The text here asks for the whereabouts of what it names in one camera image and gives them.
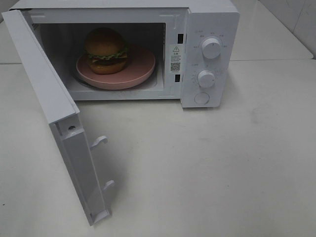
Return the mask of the white round door button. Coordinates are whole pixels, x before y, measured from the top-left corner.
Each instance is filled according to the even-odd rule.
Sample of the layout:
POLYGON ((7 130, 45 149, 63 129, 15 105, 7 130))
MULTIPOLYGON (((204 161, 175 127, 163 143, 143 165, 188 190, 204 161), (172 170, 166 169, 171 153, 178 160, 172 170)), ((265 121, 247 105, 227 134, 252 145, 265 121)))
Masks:
POLYGON ((200 105, 205 105, 209 102, 209 95, 207 93, 199 93, 194 98, 195 102, 200 105))

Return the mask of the pink round plate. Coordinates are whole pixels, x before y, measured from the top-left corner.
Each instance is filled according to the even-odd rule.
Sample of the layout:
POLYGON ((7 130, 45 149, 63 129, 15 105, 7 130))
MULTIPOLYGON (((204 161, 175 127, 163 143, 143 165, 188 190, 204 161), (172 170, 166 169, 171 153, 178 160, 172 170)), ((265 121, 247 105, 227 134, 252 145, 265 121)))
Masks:
POLYGON ((147 80, 155 69, 154 54, 136 44, 120 58, 96 60, 81 56, 76 62, 79 78, 99 89, 121 90, 137 86, 147 80))

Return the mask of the toy burger with lettuce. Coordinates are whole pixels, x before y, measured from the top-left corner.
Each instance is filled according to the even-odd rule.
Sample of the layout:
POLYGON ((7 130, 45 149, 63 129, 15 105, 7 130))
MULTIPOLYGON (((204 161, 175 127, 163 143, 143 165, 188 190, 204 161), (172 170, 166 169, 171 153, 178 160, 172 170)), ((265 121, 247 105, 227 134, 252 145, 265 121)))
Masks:
POLYGON ((110 28, 97 28, 88 33, 84 50, 89 68, 100 75, 123 70, 128 60, 128 43, 110 28))

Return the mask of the white microwave door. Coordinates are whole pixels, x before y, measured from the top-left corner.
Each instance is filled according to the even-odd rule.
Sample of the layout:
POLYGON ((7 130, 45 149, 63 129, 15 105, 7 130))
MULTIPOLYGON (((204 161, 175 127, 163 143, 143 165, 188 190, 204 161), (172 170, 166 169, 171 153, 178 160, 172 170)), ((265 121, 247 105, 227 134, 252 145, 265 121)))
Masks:
POLYGON ((87 220, 94 225, 111 213, 91 154, 91 149, 106 142, 107 137, 88 143, 80 111, 36 38, 29 16, 20 10, 7 11, 2 16, 87 220))

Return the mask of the glass microwave turntable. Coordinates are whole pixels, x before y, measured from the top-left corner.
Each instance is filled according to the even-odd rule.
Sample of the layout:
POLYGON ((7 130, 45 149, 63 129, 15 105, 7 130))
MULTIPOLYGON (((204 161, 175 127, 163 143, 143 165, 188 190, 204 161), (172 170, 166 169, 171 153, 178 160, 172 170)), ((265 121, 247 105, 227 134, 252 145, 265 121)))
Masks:
POLYGON ((158 83, 155 67, 135 63, 128 63, 118 73, 100 75, 92 72, 86 63, 78 62, 73 72, 81 83, 101 90, 147 89, 158 83))

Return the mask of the lower white round knob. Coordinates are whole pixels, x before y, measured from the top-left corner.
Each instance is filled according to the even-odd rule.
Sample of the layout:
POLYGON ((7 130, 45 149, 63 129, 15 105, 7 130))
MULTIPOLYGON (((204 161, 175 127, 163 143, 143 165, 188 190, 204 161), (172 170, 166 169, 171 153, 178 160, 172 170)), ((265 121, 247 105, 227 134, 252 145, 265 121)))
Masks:
POLYGON ((215 74, 210 70, 203 70, 197 75, 198 84, 201 88, 210 88, 216 82, 215 74))

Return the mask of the white round knob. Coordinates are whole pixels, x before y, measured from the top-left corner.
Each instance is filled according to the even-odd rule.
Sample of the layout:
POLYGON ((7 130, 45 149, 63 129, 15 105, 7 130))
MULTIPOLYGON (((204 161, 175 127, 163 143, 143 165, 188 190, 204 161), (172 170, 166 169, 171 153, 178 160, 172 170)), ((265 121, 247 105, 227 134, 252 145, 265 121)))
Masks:
POLYGON ((216 82, 215 74, 210 70, 203 70, 197 75, 198 84, 201 88, 210 88, 216 82))
POLYGON ((205 38, 201 44, 202 54, 206 59, 214 59, 221 54, 222 42, 216 36, 205 38))

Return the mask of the white warning label sticker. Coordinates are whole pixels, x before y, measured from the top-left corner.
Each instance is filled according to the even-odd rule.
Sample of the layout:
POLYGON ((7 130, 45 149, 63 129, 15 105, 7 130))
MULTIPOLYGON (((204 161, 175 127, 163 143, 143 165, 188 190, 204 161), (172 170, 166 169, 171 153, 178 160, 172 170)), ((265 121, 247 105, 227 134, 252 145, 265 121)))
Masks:
POLYGON ((168 69, 172 74, 181 74, 184 56, 183 44, 171 44, 168 50, 168 69))

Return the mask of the white microwave oven body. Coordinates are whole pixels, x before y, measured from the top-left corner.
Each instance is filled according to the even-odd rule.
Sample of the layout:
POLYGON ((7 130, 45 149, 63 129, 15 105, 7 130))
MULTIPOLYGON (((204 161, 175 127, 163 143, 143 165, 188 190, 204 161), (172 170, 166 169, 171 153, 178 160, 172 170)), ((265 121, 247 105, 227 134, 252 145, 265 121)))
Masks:
POLYGON ((184 108, 217 107, 237 31, 239 12, 229 0, 21 0, 9 11, 25 12, 34 34, 73 101, 179 99, 184 108), (88 33, 110 28, 128 43, 151 51, 156 59, 158 83, 151 88, 101 90, 81 83, 73 72, 83 56, 88 33), (221 54, 206 59, 201 42, 216 36, 221 54), (183 44, 181 74, 168 69, 171 44, 183 44), (198 73, 210 70, 216 82, 201 88, 198 73), (209 102, 197 104, 199 93, 209 102))

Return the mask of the upper white round knob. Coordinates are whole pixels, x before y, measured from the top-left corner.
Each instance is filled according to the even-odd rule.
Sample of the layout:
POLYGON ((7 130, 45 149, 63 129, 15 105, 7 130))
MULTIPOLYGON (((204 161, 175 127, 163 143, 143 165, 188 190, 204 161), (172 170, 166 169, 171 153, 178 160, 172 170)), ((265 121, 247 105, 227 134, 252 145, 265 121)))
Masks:
POLYGON ((202 54, 206 59, 214 59, 221 54, 222 42, 216 36, 205 38, 201 44, 202 54))

